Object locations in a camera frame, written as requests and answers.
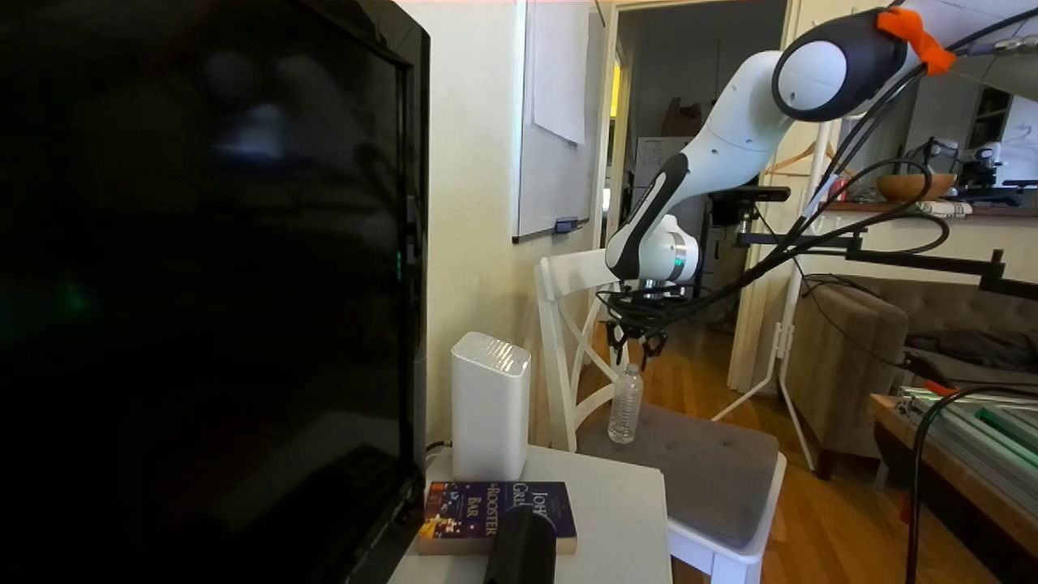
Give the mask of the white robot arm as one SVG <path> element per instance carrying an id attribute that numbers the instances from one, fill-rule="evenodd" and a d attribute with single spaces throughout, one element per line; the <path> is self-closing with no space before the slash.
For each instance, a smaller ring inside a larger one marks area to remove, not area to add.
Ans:
<path id="1" fill-rule="evenodd" d="M 613 312 L 610 342 L 662 331 L 652 289 L 677 289 L 699 272 L 699 239 L 672 207 L 752 181 L 795 119 L 834 119 L 875 98 L 925 41 L 925 20 L 909 7 L 880 7 L 814 27 L 788 47 L 750 56 L 704 125 L 665 158 L 640 212 L 605 248 L 620 286 L 605 299 Z"/>

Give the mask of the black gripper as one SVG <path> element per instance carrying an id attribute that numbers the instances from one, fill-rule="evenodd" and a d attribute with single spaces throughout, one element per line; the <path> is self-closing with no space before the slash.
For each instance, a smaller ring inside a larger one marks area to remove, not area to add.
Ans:
<path id="1" fill-rule="evenodd" d="M 647 368 L 667 342 L 662 333 L 667 325 L 682 322 L 695 306 L 689 283 L 662 278 L 620 278 L 597 289 L 597 299 L 607 309 L 607 342 L 613 367 L 628 364 L 625 339 L 641 338 L 640 367 Z"/>

